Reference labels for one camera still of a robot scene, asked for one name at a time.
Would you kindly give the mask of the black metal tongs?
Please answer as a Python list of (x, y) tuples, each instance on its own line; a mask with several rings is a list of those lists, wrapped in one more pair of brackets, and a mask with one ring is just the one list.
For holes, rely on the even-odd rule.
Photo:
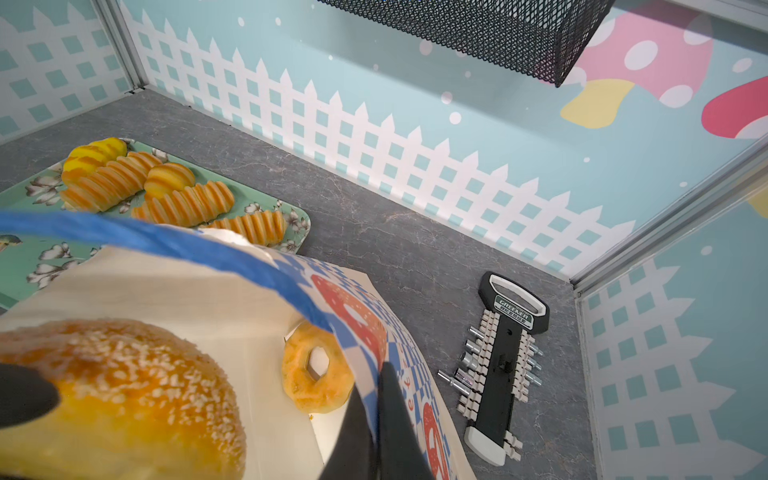
[(1, 428), (19, 426), (58, 407), (56, 386), (34, 369), (1, 364)]

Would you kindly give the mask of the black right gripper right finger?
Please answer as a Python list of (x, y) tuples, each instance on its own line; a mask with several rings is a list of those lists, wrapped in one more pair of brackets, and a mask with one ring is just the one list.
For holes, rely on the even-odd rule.
[(378, 466), (379, 477), (384, 480), (433, 479), (390, 362), (385, 362), (379, 373)]

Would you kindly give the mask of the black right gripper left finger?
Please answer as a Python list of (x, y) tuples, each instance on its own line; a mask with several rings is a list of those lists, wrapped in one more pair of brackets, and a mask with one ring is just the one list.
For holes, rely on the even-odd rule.
[(353, 388), (339, 436), (319, 480), (372, 480), (376, 478), (376, 464), (366, 410)]

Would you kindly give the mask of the glazed fake donut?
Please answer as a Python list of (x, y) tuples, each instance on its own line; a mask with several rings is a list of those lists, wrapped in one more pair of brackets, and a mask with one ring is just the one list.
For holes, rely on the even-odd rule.
[(354, 386), (354, 375), (335, 336), (308, 321), (286, 340), (281, 374), (285, 394), (305, 414), (337, 410)]

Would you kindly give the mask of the sesame fake bun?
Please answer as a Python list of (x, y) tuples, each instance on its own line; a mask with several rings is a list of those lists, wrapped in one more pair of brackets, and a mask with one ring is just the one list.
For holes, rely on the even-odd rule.
[(1, 432), (1, 472), (25, 479), (240, 479), (246, 434), (223, 369), (135, 320), (61, 320), (1, 336), (1, 360), (60, 403)]

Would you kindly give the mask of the yellow fake bread roll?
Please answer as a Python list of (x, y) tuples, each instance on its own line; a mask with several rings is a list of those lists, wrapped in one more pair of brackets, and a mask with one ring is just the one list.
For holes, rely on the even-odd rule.
[(91, 175), (110, 161), (125, 156), (127, 151), (126, 143), (115, 137), (76, 147), (63, 164), (61, 179), (65, 185), (75, 183), (80, 178)]

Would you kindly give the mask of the orange fake croissant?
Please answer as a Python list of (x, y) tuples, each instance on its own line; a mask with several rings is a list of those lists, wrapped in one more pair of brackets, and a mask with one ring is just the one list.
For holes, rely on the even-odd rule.
[(149, 172), (163, 163), (163, 159), (150, 153), (129, 151), (81, 177), (63, 190), (60, 197), (71, 210), (104, 212), (143, 190)]

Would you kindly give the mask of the yellow fake bread loaf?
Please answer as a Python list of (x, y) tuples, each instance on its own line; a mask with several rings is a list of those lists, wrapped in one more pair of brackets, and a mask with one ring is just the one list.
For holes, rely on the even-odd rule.
[(234, 194), (226, 184), (209, 181), (145, 200), (131, 216), (153, 224), (196, 227), (228, 213), (234, 204)]

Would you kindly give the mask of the pale yellow twisted bread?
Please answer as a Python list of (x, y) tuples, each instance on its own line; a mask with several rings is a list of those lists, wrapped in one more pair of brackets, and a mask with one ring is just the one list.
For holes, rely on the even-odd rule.
[(279, 211), (260, 211), (232, 219), (215, 220), (206, 228), (233, 231), (245, 237), (251, 244), (274, 246), (282, 242), (286, 233), (286, 221)]

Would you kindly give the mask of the checkered paper croissant bag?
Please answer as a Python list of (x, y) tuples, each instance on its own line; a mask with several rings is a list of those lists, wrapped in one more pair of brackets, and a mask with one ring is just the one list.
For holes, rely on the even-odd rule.
[(224, 229), (190, 230), (95, 214), (1, 215), (3, 233), (93, 243), (83, 263), (41, 261), (38, 292), (8, 307), (1, 336), (61, 320), (135, 320), (193, 343), (225, 372), (246, 434), (240, 479), (319, 479), (348, 400), (327, 414), (300, 412), (283, 389), (285, 342), (303, 321), (335, 336), (354, 375), (377, 451), (379, 373), (397, 373), (410, 422), (433, 479), (473, 470), (426, 361), (368, 277), (250, 244)]

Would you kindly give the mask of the small striped round bun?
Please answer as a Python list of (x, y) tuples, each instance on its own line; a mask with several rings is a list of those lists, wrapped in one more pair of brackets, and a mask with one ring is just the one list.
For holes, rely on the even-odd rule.
[(194, 186), (196, 177), (186, 166), (178, 163), (163, 163), (153, 167), (144, 183), (145, 198), (161, 198), (174, 191)]

